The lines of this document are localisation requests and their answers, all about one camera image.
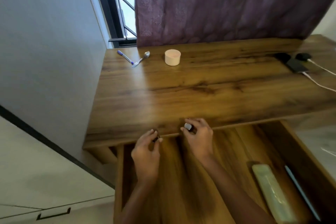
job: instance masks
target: hand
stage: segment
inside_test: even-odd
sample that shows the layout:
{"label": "hand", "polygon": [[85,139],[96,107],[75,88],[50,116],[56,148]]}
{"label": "hand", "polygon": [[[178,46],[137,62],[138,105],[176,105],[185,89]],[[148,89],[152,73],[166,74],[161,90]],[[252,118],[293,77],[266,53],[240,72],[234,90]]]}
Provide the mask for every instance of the hand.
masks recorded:
{"label": "hand", "polygon": [[192,153],[203,164],[204,161],[213,156],[213,131],[204,119],[185,119],[185,122],[193,125],[197,130],[196,134],[191,134],[186,128],[181,128]]}
{"label": "hand", "polygon": [[143,134],[131,152],[134,161],[138,183],[154,185],[159,174],[160,152],[159,145],[162,138],[154,144],[153,151],[148,149],[149,144],[158,136],[153,129]]}

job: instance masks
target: spoon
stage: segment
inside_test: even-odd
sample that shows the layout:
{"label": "spoon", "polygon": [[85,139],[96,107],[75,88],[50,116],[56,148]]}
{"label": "spoon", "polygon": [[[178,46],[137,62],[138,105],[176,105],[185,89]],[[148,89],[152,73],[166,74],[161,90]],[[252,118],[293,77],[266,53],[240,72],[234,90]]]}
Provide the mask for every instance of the spoon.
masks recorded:
{"label": "spoon", "polygon": [[137,65],[139,65],[139,63],[144,60],[144,59],[148,59],[149,57],[149,52],[145,52],[145,54],[143,55],[143,58],[141,58],[139,61],[135,62],[134,65],[132,66],[133,67],[136,67]]}

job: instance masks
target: cabinet handle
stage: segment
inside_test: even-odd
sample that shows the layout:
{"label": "cabinet handle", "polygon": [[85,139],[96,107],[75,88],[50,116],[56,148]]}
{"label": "cabinet handle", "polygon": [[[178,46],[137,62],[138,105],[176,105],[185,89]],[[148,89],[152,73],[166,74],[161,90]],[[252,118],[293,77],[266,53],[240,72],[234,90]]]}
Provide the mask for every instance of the cabinet handle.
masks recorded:
{"label": "cabinet handle", "polygon": [[51,215],[51,216],[47,216],[47,217],[42,217],[41,218],[41,214],[39,214],[39,216],[37,216],[36,220],[43,220],[43,219],[47,219],[47,218],[52,218],[52,217],[56,217],[56,216],[61,216],[61,215],[65,215],[65,214],[69,214],[71,210],[71,207],[68,208],[68,210],[66,211],[66,213],[60,213],[60,214],[55,214],[55,215]]}

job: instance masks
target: curtain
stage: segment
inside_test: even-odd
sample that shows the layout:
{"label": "curtain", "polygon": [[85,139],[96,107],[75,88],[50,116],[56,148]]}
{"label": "curtain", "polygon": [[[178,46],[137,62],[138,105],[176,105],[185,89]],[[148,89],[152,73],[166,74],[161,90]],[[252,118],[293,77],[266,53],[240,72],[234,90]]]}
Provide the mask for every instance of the curtain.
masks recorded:
{"label": "curtain", "polygon": [[333,0],[135,0],[137,45],[304,39]]}

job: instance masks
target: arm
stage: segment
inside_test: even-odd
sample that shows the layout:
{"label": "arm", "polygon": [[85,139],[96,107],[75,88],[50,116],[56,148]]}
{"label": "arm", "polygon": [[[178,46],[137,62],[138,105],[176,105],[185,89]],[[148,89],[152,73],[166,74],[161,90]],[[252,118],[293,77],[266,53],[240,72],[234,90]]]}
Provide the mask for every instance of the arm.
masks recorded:
{"label": "arm", "polygon": [[148,131],[138,139],[132,150],[131,156],[138,182],[118,218],[118,224],[136,223],[141,206],[156,183],[160,161],[159,144],[162,138],[155,142],[153,151],[150,151],[148,146],[157,135],[156,131]]}
{"label": "arm", "polygon": [[194,135],[189,133],[187,129],[181,128],[191,151],[212,178],[234,221],[237,224],[274,224],[273,218],[265,213],[244,190],[238,187],[217,162],[212,149],[213,131],[207,122],[204,119],[186,119],[185,121],[197,129]]}

